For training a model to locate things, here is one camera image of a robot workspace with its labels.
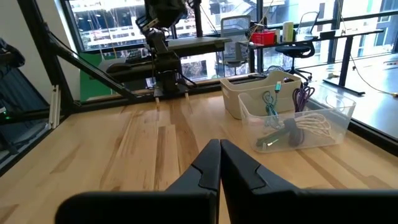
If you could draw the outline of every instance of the wooden tabletop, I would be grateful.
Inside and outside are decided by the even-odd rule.
[[[210,139],[229,139],[301,188],[398,188],[398,158],[348,133],[343,144],[259,154],[220,92],[75,114],[0,178],[0,223],[53,223],[66,198],[164,190]],[[228,223],[221,195],[220,223]]]

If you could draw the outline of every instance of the purple cable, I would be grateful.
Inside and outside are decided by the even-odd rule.
[[[295,112],[302,112],[310,97],[315,92],[313,87],[305,86],[303,88],[296,88],[293,91],[293,104]],[[304,130],[296,129],[289,134],[289,144],[297,147],[304,142]]]

